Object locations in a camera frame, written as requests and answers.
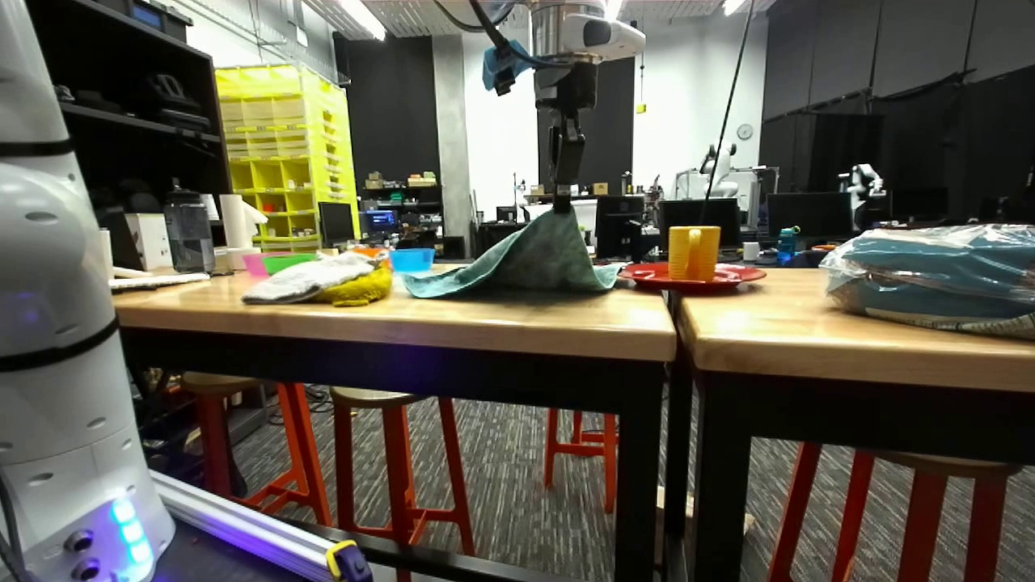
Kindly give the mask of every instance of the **red plate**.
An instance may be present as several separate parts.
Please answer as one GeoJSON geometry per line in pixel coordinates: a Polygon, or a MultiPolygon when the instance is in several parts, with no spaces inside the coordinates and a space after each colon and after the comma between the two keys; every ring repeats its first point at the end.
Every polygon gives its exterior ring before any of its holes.
{"type": "Polygon", "coordinates": [[[733,294],[740,283],[767,279],[756,266],[715,266],[713,280],[669,279],[669,260],[629,266],[625,276],[639,291],[683,291],[683,294],[733,294]]]}

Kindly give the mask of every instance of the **yellow cup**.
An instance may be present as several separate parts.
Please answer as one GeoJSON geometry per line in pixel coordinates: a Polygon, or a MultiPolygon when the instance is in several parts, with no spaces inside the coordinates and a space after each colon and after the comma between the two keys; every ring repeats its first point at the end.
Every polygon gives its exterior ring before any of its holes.
{"type": "Polygon", "coordinates": [[[713,280],[718,260],[723,226],[688,226],[688,279],[713,280]]]}
{"type": "Polygon", "coordinates": [[[688,226],[669,226],[669,279],[688,279],[688,226]]]}

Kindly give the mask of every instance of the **desk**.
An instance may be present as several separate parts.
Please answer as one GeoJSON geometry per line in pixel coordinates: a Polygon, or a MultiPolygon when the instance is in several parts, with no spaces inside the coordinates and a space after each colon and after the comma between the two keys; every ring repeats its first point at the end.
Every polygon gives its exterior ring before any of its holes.
{"type": "Polygon", "coordinates": [[[685,298],[698,387],[697,578],[740,571],[750,436],[1035,462],[1035,347],[834,309],[823,271],[685,298]]]}
{"type": "Polygon", "coordinates": [[[653,576],[663,364],[675,354],[661,298],[493,291],[248,306],[241,300],[246,283],[238,276],[121,294],[131,364],[620,413],[616,578],[653,576]]]}

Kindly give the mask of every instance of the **ceiling light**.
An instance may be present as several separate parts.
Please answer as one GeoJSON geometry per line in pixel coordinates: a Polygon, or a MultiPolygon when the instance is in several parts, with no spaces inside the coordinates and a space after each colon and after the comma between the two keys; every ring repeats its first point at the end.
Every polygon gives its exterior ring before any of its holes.
{"type": "Polygon", "coordinates": [[[725,0],[725,4],[723,4],[723,13],[731,16],[731,13],[739,13],[740,6],[743,6],[743,0],[725,0]]]}
{"type": "Polygon", "coordinates": [[[388,28],[362,0],[337,0],[373,37],[385,43],[388,28]]]}
{"type": "Polygon", "coordinates": [[[618,20],[625,0],[608,0],[606,20],[618,20]]]}

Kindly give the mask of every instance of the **stool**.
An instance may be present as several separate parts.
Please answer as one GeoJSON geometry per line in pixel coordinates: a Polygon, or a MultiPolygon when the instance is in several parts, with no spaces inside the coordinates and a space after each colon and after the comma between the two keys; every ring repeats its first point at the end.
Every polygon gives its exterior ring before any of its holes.
{"type": "MultiPolygon", "coordinates": [[[[819,443],[807,443],[799,450],[796,474],[786,495],[782,529],[779,529],[774,567],[770,567],[770,582],[791,582],[819,451],[823,451],[819,443]]],[[[931,558],[935,558],[944,486],[955,474],[955,479],[974,479],[967,582],[993,582],[998,558],[999,558],[1006,479],[1015,474],[1020,464],[955,458],[955,454],[863,451],[863,450],[859,450],[851,462],[851,480],[848,480],[848,501],[846,501],[833,578],[842,582],[851,576],[851,558],[860,541],[868,495],[869,495],[874,458],[890,458],[897,464],[914,468],[898,578],[904,582],[929,578],[931,558]]]]}
{"type": "Polygon", "coordinates": [[[450,464],[450,487],[454,508],[417,508],[417,486],[415,486],[415,462],[411,462],[411,430],[409,430],[409,403],[421,399],[405,392],[362,392],[362,387],[332,387],[332,450],[337,450],[337,514],[342,529],[360,529],[373,536],[388,536],[396,542],[415,547],[429,521],[450,521],[460,529],[464,554],[475,554],[474,517],[467,508],[467,480],[464,480],[464,458],[460,458],[460,436],[455,436],[455,413],[450,396],[441,399],[442,420],[442,443],[447,443],[447,464],[450,464]],[[391,523],[368,528],[355,523],[355,501],[353,501],[353,408],[376,408],[382,409],[385,430],[385,458],[388,458],[388,503],[391,523]]]}
{"type": "MultiPolygon", "coordinates": [[[[259,380],[241,374],[186,374],[186,392],[199,396],[194,409],[203,445],[203,486],[222,498],[233,498],[233,445],[226,430],[226,396],[254,387],[259,387],[259,380]]],[[[329,503],[325,491],[319,451],[315,438],[305,385],[279,385],[279,408],[285,418],[288,468],[241,501],[270,514],[283,510],[288,501],[308,503],[316,523],[329,528],[329,503]]]]}
{"type": "Polygon", "coordinates": [[[545,468],[545,487],[555,487],[555,454],[606,454],[606,514],[616,514],[618,498],[618,418],[606,413],[606,430],[590,433],[583,430],[583,413],[573,413],[573,436],[559,438],[559,409],[549,408],[546,418],[546,468],[545,468]]]}

